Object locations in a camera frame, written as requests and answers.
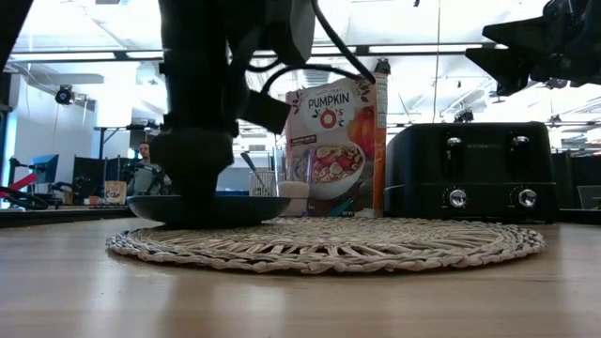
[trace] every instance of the black bowl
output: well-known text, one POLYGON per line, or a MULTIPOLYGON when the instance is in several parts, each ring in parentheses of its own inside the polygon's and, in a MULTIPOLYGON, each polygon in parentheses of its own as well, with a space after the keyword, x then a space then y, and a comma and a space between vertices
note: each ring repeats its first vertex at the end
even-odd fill
POLYGON ((285 197, 215 196, 210 207, 185 210, 178 195, 128 197, 136 216, 186 227, 256 225, 278 217, 289 204, 285 197))

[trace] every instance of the ceiling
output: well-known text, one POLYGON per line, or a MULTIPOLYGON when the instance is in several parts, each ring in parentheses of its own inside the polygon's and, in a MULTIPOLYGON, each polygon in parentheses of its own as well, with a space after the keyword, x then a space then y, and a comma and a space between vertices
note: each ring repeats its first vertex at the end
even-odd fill
MULTIPOLYGON (((547 0, 321 0, 324 14, 348 45, 473 44, 486 42, 482 27, 534 17, 547 0)), ((119 5, 96 5, 95 0, 36 0, 19 36, 14 53, 68 51, 148 51, 161 48, 161 17, 156 0, 121 0, 119 5)), ((318 27, 315 45, 331 42, 318 27)), ((362 57, 372 69, 377 59, 362 57)), ((257 65, 269 63, 257 59, 257 65)), ((310 62, 333 64, 355 71, 342 57, 314 57, 310 62)), ((549 90, 535 85, 511 98, 490 98, 495 83, 461 55, 394 56, 389 58, 389 124, 453 120, 469 108, 476 121, 589 121, 601 118, 601 86, 549 90)), ((105 74, 113 63, 35 64, 28 66, 36 78, 48 74, 105 74)), ((165 112, 164 83, 156 62, 140 62, 133 96, 139 100, 134 115, 154 118, 165 112)), ((260 89, 270 73, 249 74, 249 86, 260 89)), ((279 79, 271 95, 301 86, 320 85, 339 78, 307 72, 289 73, 279 79)), ((78 90, 94 96, 103 84, 78 84, 78 90)), ((562 138, 581 135, 575 127, 562 127, 562 138)))

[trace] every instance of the utensil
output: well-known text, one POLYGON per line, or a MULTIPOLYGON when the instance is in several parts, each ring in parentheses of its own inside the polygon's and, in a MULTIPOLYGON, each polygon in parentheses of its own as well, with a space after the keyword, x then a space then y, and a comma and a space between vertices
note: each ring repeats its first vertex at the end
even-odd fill
POLYGON ((246 164, 248 164, 248 166, 251 168, 251 171, 253 172, 254 176, 256 177, 256 180, 259 181, 259 184, 261 185, 261 187, 267 191, 267 186, 265 185, 265 183, 263 183, 263 179, 261 179, 261 176, 259 175, 259 173, 256 172, 256 167, 254 166, 253 160, 251 160, 251 157, 248 155, 248 151, 244 151, 243 153, 240 154, 240 156, 244 159, 244 161, 246 162, 246 164))

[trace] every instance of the cereal box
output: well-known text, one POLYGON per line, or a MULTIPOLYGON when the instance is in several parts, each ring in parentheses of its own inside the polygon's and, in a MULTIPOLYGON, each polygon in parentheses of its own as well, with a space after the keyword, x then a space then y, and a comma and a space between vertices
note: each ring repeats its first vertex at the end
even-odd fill
POLYGON ((104 182, 104 202, 110 205, 124 205, 127 195, 127 183, 120 181, 104 182))
POLYGON ((287 179, 309 185, 309 216, 381 215, 385 81, 345 78, 287 93, 287 179))

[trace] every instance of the wooden tabletop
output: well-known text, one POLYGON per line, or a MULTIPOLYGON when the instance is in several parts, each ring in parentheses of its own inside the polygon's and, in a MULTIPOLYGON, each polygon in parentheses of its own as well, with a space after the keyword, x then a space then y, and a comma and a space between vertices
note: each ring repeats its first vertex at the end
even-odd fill
POLYGON ((137 219, 0 230, 0 336, 601 337, 601 227, 532 226, 548 250, 483 269, 271 276, 105 252, 137 219))

